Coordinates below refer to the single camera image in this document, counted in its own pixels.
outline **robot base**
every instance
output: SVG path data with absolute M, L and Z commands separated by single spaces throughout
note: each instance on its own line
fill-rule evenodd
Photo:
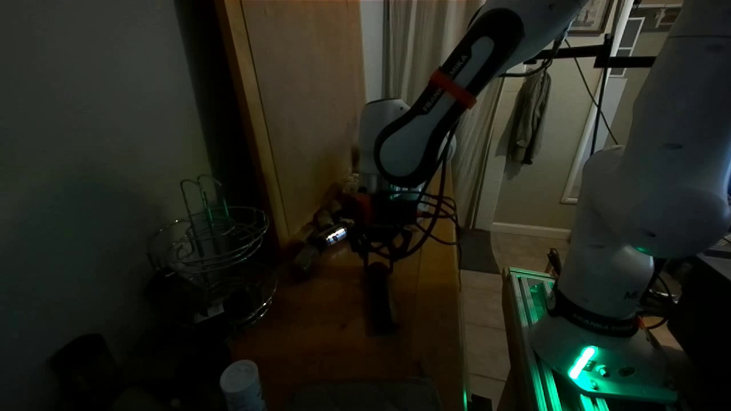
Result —
M 673 405 L 662 349 L 645 329 L 630 338 L 598 335 L 545 316 L 530 329 L 534 354 L 585 396 Z
M 557 381 L 565 381 L 562 386 L 574 386 L 588 402 L 678 405 L 662 346 L 645 329 L 630 338 L 598 335 L 548 316 L 552 277 L 511 268 L 509 280 L 537 393 L 557 393 Z

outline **cable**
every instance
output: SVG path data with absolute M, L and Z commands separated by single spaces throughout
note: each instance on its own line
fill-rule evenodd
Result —
M 602 94 L 608 90 L 608 69 L 600 69 L 600 85 L 598 85 L 598 107 L 602 106 Z M 598 119 L 602 119 L 602 111 L 596 107 L 596 115 L 594 115 L 594 134 L 591 134 L 591 149 L 589 149 L 589 156 L 596 152 L 596 141 L 598 141 Z
M 596 111 L 598 111 L 598 116 L 600 116 L 600 124 L 608 128 L 610 139 L 618 146 L 618 139 L 614 136 L 608 116 L 602 115 L 600 106 L 596 103 L 596 95 L 591 94 L 591 87 L 589 87 L 589 83 L 588 83 L 588 76 L 585 76 L 585 70 L 581 69 L 581 64 L 577 64 L 575 58 L 574 58 L 574 67 L 577 69 L 581 83 L 585 85 L 585 91 L 589 94 L 591 106 L 596 107 Z
M 415 225 L 421 228 L 421 232 L 430 236 L 438 244 L 445 244 L 445 246 L 460 244 L 460 241 L 449 241 L 449 240 L 437 238 L 433 232 L 427 232 L 427 228 L 423 228 L 421 224 L 415 224 Z
M 645 300 L 645 304 L 649 304 L 649 305 L 645 305 L 639 311 L 639 316 L 656 316 L 660 319 L 656 325 L 645 327 L 645 329 L 662 327 L 670 319 L 670 311 L 673 308 L 673 295 L 672 295 L 670 285 L 664 283 L 662 272 L 656 277 L 653 283 L 660 283 L 664 295 L 656 296 L 653 304 L 652 304 L 652 300 Z
M 433 209 L 433 213 L 417 213 L 417 220 L 427 220 L 427 217 L 437 217 L 437 220 L 449 220 L 455 225 L 460 225 L 456 214 L 447 213 L 447 209 Z
M 438 158 L 438 163 L 441 163 L 441 173 L 438 173 L 437 209 L 441 209 L 441 204 L 444 204 L 444 184 L 445 184 L 445 181 L 447 181 L 447 146 L 449 146 L 452 136 L 455 136 L 455 134 L 447 136 L 447 141 L 444 144 L 445 149 L 444 149 L 444 152 L 441 152 L 441 158 Z M 431 238 L 437 222 L 438 222 L 438 217 L 431 214 L 431 222 L 430 222 L 430 225 L 423 231 L 421 240 L 417 240 L 412 248 L 407 248 L 401 255 L 397 255 L 397 259 L 407 259 L 407 255 L 415 253 L 415 252 Z
M 455 205 L 441 204 L 441 207 L 437 207 L 438 205 L 437 199 L 423 199 L 417 205 L 431 207 L 433 213 L 444 213 L 444 214 L 456 214 Z
M 444 200 L 444 205 L 447 205 L 447 207 L 452 207 L 452 209 L 456 207 L 452 197 L 444 197 L 441 200 Z

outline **white wall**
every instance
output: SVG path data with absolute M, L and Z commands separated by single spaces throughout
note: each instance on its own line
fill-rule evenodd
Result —
M 600 44 L 594 37 L 574 37 L 570 45 Z M 600 70 L 594 60 L 581 60 L 589 87 L 598 85 Z M 574 205 L 562 204 L 562 192 L 589 116 L 589 95 L 581 83 L 574 60 L 557 60 L 550 67 L 550 98 L 541 131 L 541 146 L 534 164 L 518 171 L 507 164 L 505 126 L 513 109 L 521 79 L 505 79 L 492 128 L 492 160 L 481 189 L 479 228 L 493 228 L 493 222 L 518 225 L 570 228 Z
M 144 240 L 207 170 L 171 0 L 0 5 L 0 408 L 60 408 L 46 359 L 149 327 Z
M 365 103 L 384 98 L 384 28 L 387 0 L 360 0 L 360 42 L 364 42 L 364 76 Z

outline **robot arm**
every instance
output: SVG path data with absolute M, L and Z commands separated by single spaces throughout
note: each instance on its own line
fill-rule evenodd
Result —
M 377 134 L 380 173 L 401 188 L 424 182 L 438 164 L 445 134 L 485 85 L 562 37 L 583 5 L 585 0 L 486 2 L 413 107 Z
M 405 188 L 424 182 L 444 136 L 473 95 L 557 39 L 583 5 L 485 5 L 413 107 L 380 131 L 375 164 L 382 179 Z M 557 305 L 533 333 L 541 360 L 585 393 L 673 400 L 636 316 L 652 280 L 652 255 L 696 253 L 729 228 L 729 17 L 727 0 L 685 0 L 636 103 L 629 149 L 598 152 L 585 167 Z M 591 346 L 591 364 L 602 372 L 569 372 L 581 346 Z M 608 372 L 629 364 L 632 372 L 621 381 Z

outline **black cable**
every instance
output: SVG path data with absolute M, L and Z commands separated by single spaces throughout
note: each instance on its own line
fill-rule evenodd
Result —
M 673 305 L 673 292 L 670 291 L 666 280 L 662 278 L 662 273 L 656 277 L 653 283 L 660 283 L 660 287 L 664 291 L 664 296 L 660 296 L 660 302 L 656 302 L 653 305 L 645 305 L 639 316 L 657 316 L 660 319 L 652 327 L 645 329 L 657 329 L 666 323 L 670 311 Z
M 447 146 L 449 146 L 452 136 L 455 136 L 455 134 L 447 136 L 445 149 L 444 149 L 444 152 L 441 152 L 441 158 L 438 158 L 438 163 L 441 163 L 441 175 L 438 175 L 438 192 L 437 192 L 437 209 L 438 209 L 441 204 L 444 204 L 444 188 L 445 188 L 445 181 L 447 181 Z M 421 236 L 421 240 L 417 240 L 412 248 L 407 248 L 399 259 L 413 255 L 413 253 L 430 240 L 430 236 L 433 232 L 437 222 L 438 222 L 438 217 L 431 214 L 431 222 L 430 222 L 430 225 L 424 228 L 424 232 Z
M 455 225 L 460 225 L 456 217 L 452 213 L 417 213 L 421 220 L 437 217 L 437 220 L 449 220 Z
M 438 199 L 430 199 L 430 197 L 424 197 L 424 199 L 421 199 L 421 205 L 430 205 L 430 207 L 437 207 L 437 200 Z M 456 207 L 452 205 L 452 204 L 441 204 L 441 207 L 438 209 L 444 209 L 444 213 L 456 213 Z
M 445 204 L 441 204 L 441 207 L 437 207 L 438 204 L 437 204 L 437 199 L 431 200 L 431 199 L 423 199 L 417 205 L 424 205 L 424 207 L 430 207 L 430 209 L 421 209 L 417 214 L 456 214 L 456 207 L 447 207 Z
M 444 197 L 441 200 L 444 200 L 444 205 L 447 205 L 447 207 L 456 207 L 452 197 Z
M 602 106 L 606 87 L 608 87 L 608 69 L 600 69 L 598 107 Z M 596 141 L 598 141 L 598 119 L 602 116 L 602 111 L 600 111 L 598 107 L 596 107 L 596 115 L 594 115 L 594 134 L 591 134 L 591 149 L 589 149 L 589 156 L 594 156 L 594 152 L 596 152 Z
M 358 241 L 358 246 L 364 246 L 364 248 L 360 248 L 360 255 L 375 253 L 375 255 L 380 255 L 380 259 L 392 261 L 390 246 L 384 244 L 384 241 L 369 241 L 369 240 L 364 236 L 360 241 Z
M 449 240 L 437 238 L 433 232 L 427 232 L 427 228 L 423 228 L 421 224 L 415 224 L 415 225 L 421 228 L 421 232 L 430 236 L 438 244 L 445 244 L 445 246 L 460 244 L 460 241 L 449 241 Z
M 585 76 L 585 70 L 581 69 L 581 64 L 577 64 L 575 58 L 574 58 L 574 67 L 577 69 L 581 83 L 585 85 L 585 91 L 589 94 L 591 106 L 596 107 L 596 111 L 598 111 L 598 116 L 600 116 L 600 124 L 608 128 L 610 139 L 618 146 L 618 139 L 614 136 L 608 116 L 602 115 L 600 106 L 596 103 L 596 95 L 594 95 L 594 91 L 591 91 L 591 87 L 589 87 L 589 83 L 588 83 L 588 76 Z

